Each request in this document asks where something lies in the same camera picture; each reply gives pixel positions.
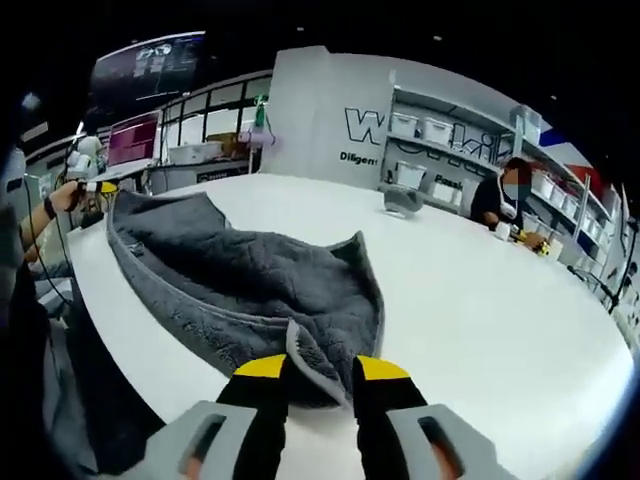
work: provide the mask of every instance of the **screen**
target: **screen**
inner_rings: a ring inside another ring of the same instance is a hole
[[[111,127],[107,164],[153,158],[153,145],[158,129],[160,112],[145,113]]]
[[[98,59],[91,76],[87,117],[113,123],[189,91],[203,41],[204,32],[170,35]]]

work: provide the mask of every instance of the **gray towel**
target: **gray towel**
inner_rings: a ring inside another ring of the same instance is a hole
[[[361,232],[319,247],[235,230],[205,194],[123,191],[107,236],[158,322],[220,372],[287,353],[300,374],[287,389],[291,402],[350,406],[353,358],[378,355],[384,324]]]

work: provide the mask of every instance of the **black wristband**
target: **black wristband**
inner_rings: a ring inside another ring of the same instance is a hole
[[[45,197],[43,206],[44,206],[44,211],[47,212],[47,215],[51,220],[56,218],[56,211],[54,210],[53,204],[51,203],[51,199],[48,196]]]

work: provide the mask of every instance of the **cup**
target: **cup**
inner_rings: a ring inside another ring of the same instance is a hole
[[[500,240],[507,241],[509,240],[509,235],[511,234],[511,226],[508,223],[500,222],[496,226],[495,232],[493,232],[496,237]]]

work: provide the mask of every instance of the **hand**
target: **hand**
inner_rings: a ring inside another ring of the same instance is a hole
[[[531,250],[535,250],[542,244],[542,242],[547,240],[542,235],[536,232],[526,232],[526,235],[527,236],[524,239],[524,244]]]
[[[49,195],[49,200],[51,200],[51,205],[56,213],[61,213],[72,210],[71,207],[75,208],[74,203],[77,201],[77,195],[81,195],[81,192],[78,192],[78,182],[73,180]]]

